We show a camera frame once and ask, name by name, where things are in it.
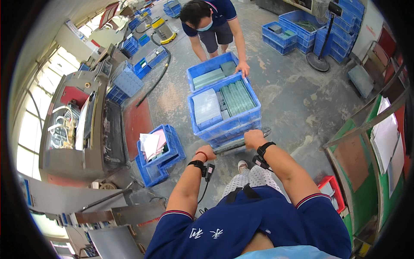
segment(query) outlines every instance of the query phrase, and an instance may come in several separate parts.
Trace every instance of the gray shorts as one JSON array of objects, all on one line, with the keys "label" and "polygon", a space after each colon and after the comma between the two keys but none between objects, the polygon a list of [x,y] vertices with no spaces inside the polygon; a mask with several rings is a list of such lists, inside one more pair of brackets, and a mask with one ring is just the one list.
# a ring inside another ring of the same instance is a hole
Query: gray shorts
[{"label": "gray shorts", "polygon": [[228,22],[219,26],[211,27],[206,31],[199,31],[198,35],[200,35],[200,40],[206,46],[208,53],[214,53],[217,50],[217,43],[220,45],[226,45],[233,42],[233,34],[231,33]]}]

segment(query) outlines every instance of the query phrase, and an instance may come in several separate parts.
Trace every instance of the pink paper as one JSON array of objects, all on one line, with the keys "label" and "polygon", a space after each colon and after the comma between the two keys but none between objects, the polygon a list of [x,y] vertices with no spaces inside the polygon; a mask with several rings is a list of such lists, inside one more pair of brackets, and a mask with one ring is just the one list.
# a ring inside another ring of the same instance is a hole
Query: pink paper
[{"label": "pink paper", "polygon": [[157,151],[158,151],[159,149],[161,149],[167,143],[167,140],[165,138],[164,130],[160,129],[160,130],[157,130],[157,131],[153,132],[152,134],[159,135],[158,145],[157,145]]}]

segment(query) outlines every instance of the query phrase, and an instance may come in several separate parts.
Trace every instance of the window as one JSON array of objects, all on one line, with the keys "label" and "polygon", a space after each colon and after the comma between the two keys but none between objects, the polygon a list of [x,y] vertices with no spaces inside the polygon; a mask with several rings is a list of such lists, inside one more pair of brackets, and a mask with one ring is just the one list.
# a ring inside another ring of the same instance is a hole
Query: window
[{"label": "window", "polygon": [[75,254],[75,251],[70,243],[51,241],[51,244],[56,253],[59,255]]},{"label": "window", "polygon": [[84,26],[79,28],[79,31],[83,33],[86,37],[90,37],[92,32],[99,27],[99,23],[101,22],[101,17],[104,13],[100,13],[99,15],[95,16],[92,20],[87,22]]},{"label": "window", "polygon": [[39,109],[39,115],[30,95],[26,95],[27,105],[20,127],[19,145],[17,148],[17,170],[24,175],[41,180],[39,172],[39,149],[42,127],[49,110],[52,96],[63,75],[78,71],[80,63],[76,58],[59,47],[49,61],[35,75],[30,92]]},{"label": "window", "polygon": [[43,235],[53,238],[69,239],[66,229],[58,226],[54,220],[48,219],[46,215],[31,213],[31,216]]}]

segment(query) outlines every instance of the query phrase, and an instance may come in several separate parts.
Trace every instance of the cart handle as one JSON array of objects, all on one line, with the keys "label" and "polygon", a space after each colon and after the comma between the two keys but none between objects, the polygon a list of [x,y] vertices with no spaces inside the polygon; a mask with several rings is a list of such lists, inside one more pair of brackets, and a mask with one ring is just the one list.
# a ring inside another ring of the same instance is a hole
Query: cart handle
[{"label": "cart handle", "polygon": [[[271,131],[272,131],[272,129],[270,127],[263,126],[262,127],[263,137],[267,137],[268,135],[270,135]],[[215,155],[218,155],[218,154],[221,154],[221,153],[224,153],[224,152],[231,151],[231,150],[236,149],[236,148],[241,148],[244,145],[245,145],[244,138],[241,138],[241,139],[232,141],[232,142],[230,142],[230,143],[228,143],[224,146],[213,149],[213,153]]]}]

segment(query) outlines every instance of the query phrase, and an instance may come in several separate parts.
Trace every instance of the sneaker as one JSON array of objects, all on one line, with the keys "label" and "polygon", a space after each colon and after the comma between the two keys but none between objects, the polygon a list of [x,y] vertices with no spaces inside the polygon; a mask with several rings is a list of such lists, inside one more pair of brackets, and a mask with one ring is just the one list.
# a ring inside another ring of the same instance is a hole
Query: sneaker
[{"label": "sneaker", "polygon": [[237,164],[237,167],[238,167],[238,173],[239,173],[239,174],[241,174],[241,170],[243,170],[243,169],[245,169],[245,168],[248,168],[248,167],[247,167],[247,163],[246,163],[246,161],[244,161],[244,160],[240,160],[240,161],[238,162],[238,164]]}]

